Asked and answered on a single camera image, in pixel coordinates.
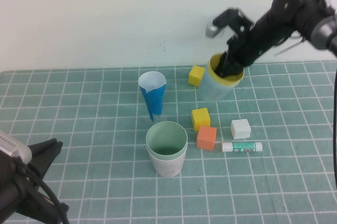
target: blue cup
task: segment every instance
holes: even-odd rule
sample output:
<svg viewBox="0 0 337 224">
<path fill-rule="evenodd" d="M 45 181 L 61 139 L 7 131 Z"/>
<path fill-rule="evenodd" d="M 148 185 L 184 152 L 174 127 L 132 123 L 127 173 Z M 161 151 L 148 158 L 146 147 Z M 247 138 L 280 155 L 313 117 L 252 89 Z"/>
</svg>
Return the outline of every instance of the blue cup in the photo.
<svg viewBox="0 0 337 224">
<path fill-rule="evenodd" d="M 166 78 L 160 72 L 149 71 L 139 77 L 138 84 L 144 96 L 150 118 L 154 121 L 153 115 L 162 114 Z"/>
</svg>

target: glue stick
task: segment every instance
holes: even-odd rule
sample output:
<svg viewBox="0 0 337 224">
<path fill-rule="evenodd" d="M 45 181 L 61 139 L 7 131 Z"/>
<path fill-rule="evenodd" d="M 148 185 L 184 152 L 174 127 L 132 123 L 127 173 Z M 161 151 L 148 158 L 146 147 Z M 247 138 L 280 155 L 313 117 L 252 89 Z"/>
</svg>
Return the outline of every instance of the glue stick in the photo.
<svg viewBox="0 0 337 224">
<path fill-rule="evenodd" d="M 261 142 L 223 142 L 222 152 L 261 152 Z"/>
</svg>

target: green inner cup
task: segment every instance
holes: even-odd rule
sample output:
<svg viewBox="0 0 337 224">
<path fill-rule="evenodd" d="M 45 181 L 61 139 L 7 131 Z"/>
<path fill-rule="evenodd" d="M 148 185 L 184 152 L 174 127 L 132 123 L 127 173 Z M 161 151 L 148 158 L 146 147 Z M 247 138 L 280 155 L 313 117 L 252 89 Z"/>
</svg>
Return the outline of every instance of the green inner cup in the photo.
<svg viewBox="0 0 337 224">
<path fill-rule="evenodd" d="M 160 160 L 174 160 L 187 148 L 187 133 L 178 123 L 162 121 L 153 125 L 146 134 L 146 146 Z"/>
</svg>

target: white wall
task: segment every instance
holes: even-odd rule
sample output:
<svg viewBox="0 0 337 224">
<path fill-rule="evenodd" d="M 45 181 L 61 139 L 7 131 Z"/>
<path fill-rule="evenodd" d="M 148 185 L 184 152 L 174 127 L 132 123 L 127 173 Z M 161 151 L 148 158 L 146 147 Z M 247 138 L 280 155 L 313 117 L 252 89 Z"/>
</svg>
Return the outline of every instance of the white wall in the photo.
<svg viewBox="0 0 337 224">
<path fill-rule="evenodd" d="M 0 70 L 206 63 L 226 49 L 207 22 L 227 7 L 256 21 L 272 0 L 0 0 Z M 331 0 L 337 7 L 337 0 Z M 289 41 L 281 48 L 294 41 Z M 309 44 L 260 61 L 325 60 Z"/>
</svg>

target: glue stick label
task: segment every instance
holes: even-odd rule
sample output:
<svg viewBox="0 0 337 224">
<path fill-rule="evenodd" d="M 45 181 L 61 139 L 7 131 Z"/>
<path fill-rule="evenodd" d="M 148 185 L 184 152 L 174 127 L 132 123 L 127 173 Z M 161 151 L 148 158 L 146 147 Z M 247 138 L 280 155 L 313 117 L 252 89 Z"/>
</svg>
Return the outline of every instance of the glue stick label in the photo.
<svg viewBox="0 0 337 224">
<path fill-rule="evenodd" d="M 233 143 L 233 152 L 255 152 L 255 142 L 237 142 Z"/>
</svg>

